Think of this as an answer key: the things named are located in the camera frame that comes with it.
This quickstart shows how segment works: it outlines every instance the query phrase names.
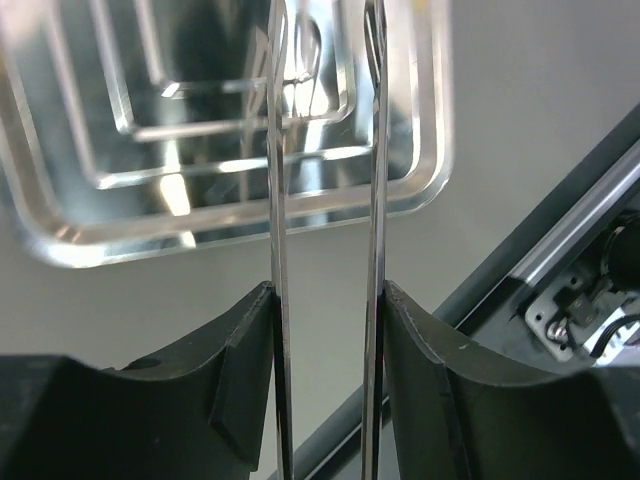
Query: metal tray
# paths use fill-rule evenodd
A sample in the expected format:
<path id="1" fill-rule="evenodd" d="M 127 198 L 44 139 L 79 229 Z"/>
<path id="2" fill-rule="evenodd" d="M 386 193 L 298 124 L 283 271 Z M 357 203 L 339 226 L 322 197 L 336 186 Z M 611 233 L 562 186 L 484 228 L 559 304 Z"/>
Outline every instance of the metal tray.
<path id="1" fill-rule="evenodd" d="M 364 0 L 286 0 L 291 229 L 368 216 Z M 269 0 L 0 0 L 4 198 L 27 249 L 89 267 L 268 232 Z M 448 1 L 388 2 L 389 212 L 451 171 Z"/>

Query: cable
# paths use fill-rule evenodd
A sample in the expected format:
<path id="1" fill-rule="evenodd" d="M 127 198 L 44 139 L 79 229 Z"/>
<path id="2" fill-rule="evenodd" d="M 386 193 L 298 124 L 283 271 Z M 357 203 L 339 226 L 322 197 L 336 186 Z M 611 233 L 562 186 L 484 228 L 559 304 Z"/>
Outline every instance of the cable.
<path id="1" fill-rule="evenodd" d="M 571 330 L 571 321 L 567 320 L 567 325 L 566 325 L 566 330 L 567 330 L 567 346 L 573 350 L 573 353 L 576 353 L 580 350 L 578 350 L 578 342 L 576 341 L 576 337 L 573 335 L 573 331 Z"/>
<path id="2" fill-rule="evenodd" d="M 627 325 L 631 325 L 636 322 L 640 322 L 640 315 L 627 315 L 626 317 L 618 318 L 611 322 L 611 324 L 604 329 L 600 338 L 598 338 L 598 341 L 594 345 L 589 356 L 592 358 L 600 358 L 616 332 L 622 327 L 626 327 Z"/>

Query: table surface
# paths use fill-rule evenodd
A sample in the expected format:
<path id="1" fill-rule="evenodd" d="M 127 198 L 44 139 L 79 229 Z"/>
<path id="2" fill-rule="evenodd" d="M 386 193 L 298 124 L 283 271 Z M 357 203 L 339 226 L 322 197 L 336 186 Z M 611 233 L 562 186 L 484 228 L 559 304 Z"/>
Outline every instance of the table surface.
<path id="1" fill-rule="evenodd" d="M 427 310 L 640 101 L 638 20 L 636 0 L 453 2 L 455 170 L 431 205 L 388 224 L 387 276 Z M 0 217 L 2 353 L 122 367 L 270 277 L 266 240 L 61 270 L 27 256 Z M 362 382 L 367 236 L 356 224 L 287 239 L 296 445 Z M 274 469 L 269 408 L 253 478 Z"/>

